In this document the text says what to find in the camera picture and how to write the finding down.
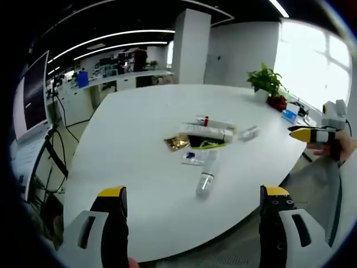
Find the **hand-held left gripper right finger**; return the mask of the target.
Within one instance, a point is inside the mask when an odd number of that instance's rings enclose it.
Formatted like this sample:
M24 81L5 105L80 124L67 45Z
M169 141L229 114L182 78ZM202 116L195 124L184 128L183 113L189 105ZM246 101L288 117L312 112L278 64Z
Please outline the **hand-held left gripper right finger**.
M325 230L279 186L260 187L259 267L323 267L332 256Z

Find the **person's right hand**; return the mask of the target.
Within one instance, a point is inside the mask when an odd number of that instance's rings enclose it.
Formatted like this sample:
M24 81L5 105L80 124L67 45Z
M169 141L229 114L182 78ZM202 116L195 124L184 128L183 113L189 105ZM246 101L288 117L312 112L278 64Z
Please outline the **person's right hand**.
M352 138L346 131L338 131L335 133L336 140L341 145L340 160L346 161L356 150L356 139ZM308 142L307 148L314 150L314 155L324 156L330 155L329 145L319 145L317 143Z

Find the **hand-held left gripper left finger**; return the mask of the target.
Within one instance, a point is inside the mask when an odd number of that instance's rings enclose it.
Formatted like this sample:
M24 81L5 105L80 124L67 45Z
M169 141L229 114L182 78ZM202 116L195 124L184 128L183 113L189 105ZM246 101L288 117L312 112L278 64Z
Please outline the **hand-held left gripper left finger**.
M118 186L102 190L89 210L64 229L65 267L129 267L127 191Z

